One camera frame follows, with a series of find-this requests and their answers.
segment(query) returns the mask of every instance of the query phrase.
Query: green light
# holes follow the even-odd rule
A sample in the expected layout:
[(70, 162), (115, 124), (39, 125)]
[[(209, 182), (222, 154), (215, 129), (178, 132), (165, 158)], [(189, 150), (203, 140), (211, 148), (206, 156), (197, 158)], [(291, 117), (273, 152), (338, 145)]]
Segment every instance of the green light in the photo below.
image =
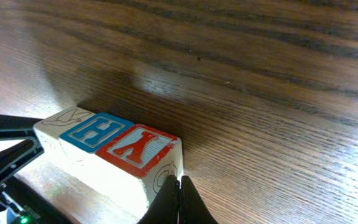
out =
[(25, 224), (25, 223), (27, 223), (29, 221), (29, 218), (27, 218), (27, 217), (22, 217), (22, 220), (20, 220), (20, 223), (21, 224)]

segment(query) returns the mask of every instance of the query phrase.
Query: wooden table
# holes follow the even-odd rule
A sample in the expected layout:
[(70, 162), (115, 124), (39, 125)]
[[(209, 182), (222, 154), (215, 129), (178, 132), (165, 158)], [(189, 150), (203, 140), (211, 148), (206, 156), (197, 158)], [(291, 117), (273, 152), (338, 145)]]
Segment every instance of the wooden table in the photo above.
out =
[[(350, 2), (0, 0), (0, 114), (78, 104), (179, 136), (219, 223), (358, 223)], [(45, 198), (118, 223), (112, 202), (40, 161), (22, 176)]]

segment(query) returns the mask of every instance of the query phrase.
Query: blue letter block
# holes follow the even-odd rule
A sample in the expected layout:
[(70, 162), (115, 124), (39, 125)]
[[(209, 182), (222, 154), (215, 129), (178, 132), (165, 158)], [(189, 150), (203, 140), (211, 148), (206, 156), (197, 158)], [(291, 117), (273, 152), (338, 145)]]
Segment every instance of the blue letter block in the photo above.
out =
[(64, 132), (60, 138), (86, 152), (94, 153), (132, 125), (134, 123), (131, 121), (98, 113)]

